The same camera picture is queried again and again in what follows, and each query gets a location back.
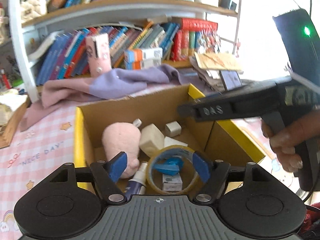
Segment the star print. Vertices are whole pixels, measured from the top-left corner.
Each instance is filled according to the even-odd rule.
[[[34,184],[34,182],[29,180],[29,182],[26,184],[27,190],[31,190],[33,188],[33,184]]]
[[[72,126],[72,125],[71,125],[70,122],[64,122],[64,123],[60,126],[60,130],[65,130],[65,131],[67,131],[71,126]]]

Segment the red fabric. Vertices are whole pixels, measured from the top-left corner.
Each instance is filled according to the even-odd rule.
[[[315,203],[312,206],[320,208],[320,203]],[[306,218],[303,222],[300,233],[304,233],[305,231],[309,230],[312,224],[319,219],[320,219],[320,212],[313,212],[313,211],[307,210]]]

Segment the device handle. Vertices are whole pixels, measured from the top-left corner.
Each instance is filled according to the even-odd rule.
[[[274,134],[285,128],[285,124],[280,112],[271,112],[261,116],[262,120],[270,126]],[[318,162],[316,158],[316,138],[304,141],[295,147],[295,152],[301,157],[303,168],[298,170],[299,184],[304,191],[310,191],[318,172]]]

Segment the bookshelf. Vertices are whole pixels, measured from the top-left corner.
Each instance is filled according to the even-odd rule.
[[[239,19],[235,11],[184,0],[97,0],[59,9],[42,17],[21,24],[19,0],[9,0],[10,30],[12,44],[32,102],[39,99],[35,84],[38,62],[29,62],[28,54],[50,33],[58,30],[71,31],[88,26],[99,26],[111,22],[141,22],[141,19],[159,15],[196,17],[199,14],[220,14]],[[191,67],[189,61],[164,61],[175,68]]]

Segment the green light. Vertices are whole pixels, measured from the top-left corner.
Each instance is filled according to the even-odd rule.
[[[304,33],[310,37],[310,29],[307,26],[304,27]]]

